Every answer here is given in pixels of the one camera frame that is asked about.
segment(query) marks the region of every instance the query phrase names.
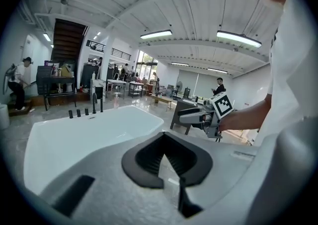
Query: trash bin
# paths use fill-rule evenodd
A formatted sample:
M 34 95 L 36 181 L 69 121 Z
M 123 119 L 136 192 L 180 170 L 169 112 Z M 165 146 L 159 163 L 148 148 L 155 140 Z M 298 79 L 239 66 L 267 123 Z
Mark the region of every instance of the trash bin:
M 8 128 L 10 125 L 8 106 L 0 103 L 0 130 Z

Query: black pants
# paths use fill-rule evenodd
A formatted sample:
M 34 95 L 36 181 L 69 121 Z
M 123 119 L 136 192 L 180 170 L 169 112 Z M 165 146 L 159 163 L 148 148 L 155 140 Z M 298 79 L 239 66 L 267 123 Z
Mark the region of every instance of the black pants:
M 23 87 L 16 82 L 8 82 L 8 87 L 16 95 L 15 108 L 20 110 L 24 106 L 24 90 Z

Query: floor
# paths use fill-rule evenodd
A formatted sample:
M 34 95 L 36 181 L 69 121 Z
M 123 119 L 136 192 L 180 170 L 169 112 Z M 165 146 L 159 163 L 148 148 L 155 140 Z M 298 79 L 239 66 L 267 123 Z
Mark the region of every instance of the floor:
M 166 104 L 159 102 L 159 104 L 151 103 L 150 97 L 125 97 L 125 99 L 119 99 L 119 106 L 134 105 L 139 107 L 153 115 L 156 115 L 164 120 L 163 130 L 165 131 L 176 131 L 179 133 L 185 133 L 186 128 L 179 125 L 174 125 L 173 130 L 170 129 L 170 124 L 174 114 L 174 108 L 176 105 L 172 104 L 172 109 L 166 111 Z M 103 109 L 110 109 L 114 107 L 113 100 L 106 100 L 103 104 Z M 0 144 L 4 159 L 6 160 L 8 167 L 12 175 L 16 180 L 23 183 L 23 161 L 24 153 L 28 141 L 28 137 L 31 128 L 34 123 L 68 117 L 69 110 L 73 111 L 73 115 L 76 114 L 76 109 L 80 109 L 81 113 L 84 113 L 84 109 L 88 108 L 89 112 L 92 112 L 92 104 L 90 102 L 78 102 L 77 108 L 74 107 L 73 103 L 61 106 L 51 106 L 48 111 L 45 111 L 44 106 L 35 107 L 35 111 L 28 115 L 12 117 L 9 128 L 0 131 Z M 99 111 L 99 105 L 96 105 L 96 110 Z M 189 135 L 193 137 L 208 139 L 202 130 L 197 128 L 191 128 Z M 239 139 L 234 136 L 222 133 L 223 138 L 221 142 L 240 145 Z

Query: white bathtub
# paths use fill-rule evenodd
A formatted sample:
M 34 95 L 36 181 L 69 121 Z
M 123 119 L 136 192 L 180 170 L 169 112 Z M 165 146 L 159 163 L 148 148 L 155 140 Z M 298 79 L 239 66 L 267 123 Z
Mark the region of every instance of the white bathtub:
M 39 195 L 89 153 L 159 132 L 163 119 L 135 106 L 35 123 L 26 146 L 24 184 Z

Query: bathtub faucet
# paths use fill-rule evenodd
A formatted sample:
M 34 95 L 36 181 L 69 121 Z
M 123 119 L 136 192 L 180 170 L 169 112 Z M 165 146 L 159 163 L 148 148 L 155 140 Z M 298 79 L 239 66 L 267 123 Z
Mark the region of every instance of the bathtub faucet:
M 96 93 L 93 93 L 93 114 L 96 114 L 95 102 L 97 103 L 97 95 Z

